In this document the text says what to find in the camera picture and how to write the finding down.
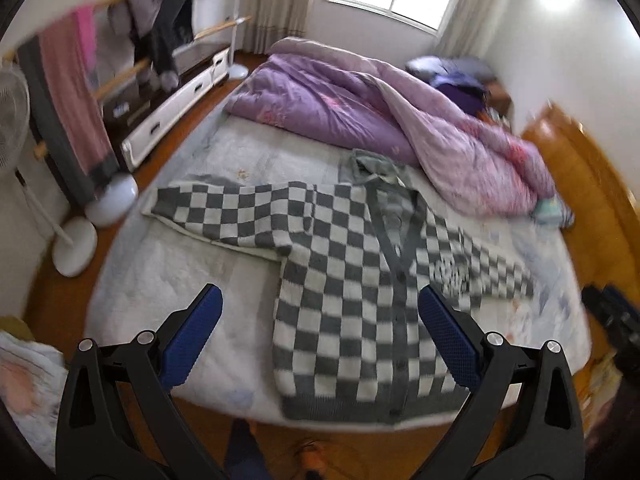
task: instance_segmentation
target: fan base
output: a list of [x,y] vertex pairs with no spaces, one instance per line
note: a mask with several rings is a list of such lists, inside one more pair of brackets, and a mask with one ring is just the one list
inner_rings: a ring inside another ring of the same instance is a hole
[[84,214],[97,228],[108,227],[120,220],[138,198],[138,184],[130,174],[119,173],[104,194],[84,208]]
[[244,65],[233,63],[233,65],[229,67],[229,79],[231,80],[245,79],[248,75],[249,69]]
[[57,238],[53,245],[53,264],[60,274],[72,278],[85,270],[94,257],[98,234],[91,222],[81,216],[72,218],[63,229],[74,243],[69,245]]

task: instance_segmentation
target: blue gripper pad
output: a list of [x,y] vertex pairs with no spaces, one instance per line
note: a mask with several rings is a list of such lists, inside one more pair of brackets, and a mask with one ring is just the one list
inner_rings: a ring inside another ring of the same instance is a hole
[[220,316],[222,291],[212,285],[162,352],[160,383],[165,390],[187,380]]
[[482,380],[478,371],[478,353],[430,286],[423,288],[418,295],[418,314],[456,384],[476,391]]

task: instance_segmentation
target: pink floral comforter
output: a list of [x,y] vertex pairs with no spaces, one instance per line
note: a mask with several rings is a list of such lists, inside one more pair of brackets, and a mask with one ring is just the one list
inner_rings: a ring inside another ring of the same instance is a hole
[[556,193],[533,144],[466,115],[436,89],[388,63],[298,38],[277,42],[271,53],[327,63],[377,89],[433,186],[465,214],[524,215],[538,198]]

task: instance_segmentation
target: curtain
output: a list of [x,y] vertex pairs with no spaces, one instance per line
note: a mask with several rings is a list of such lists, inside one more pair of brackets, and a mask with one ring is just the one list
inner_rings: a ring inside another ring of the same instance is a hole
[[264,54],[287,36],[303,37],[311,0],[252,0],[252,16],[244,35],[244,49]]
[[434,54],[440,57],[461,57],[471,53],[496,1],[458,0]]

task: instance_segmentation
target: pink cloth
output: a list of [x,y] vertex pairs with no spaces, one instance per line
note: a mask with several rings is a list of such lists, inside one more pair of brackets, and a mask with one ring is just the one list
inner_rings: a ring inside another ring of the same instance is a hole
[[85,5],[76,7],[73,15],[76,18],[76,25],[78,27],[78,40],[80,42],[80,48],[82,49],[84,68],[87,72],[92,72],[95,69],[95,51],[97,49],[94,6]]
[[475,216],[531,213],[556,185],[537,148],[465,114],[441,92],[389,63],[315,41],[285,38],[272,54],[298,54],[358,73],[376,86],[431,183]]
[[41,31],[38,41],[51,100],[82,171],[89,175],[113,149],[87,83],[80,35],[72,12]]

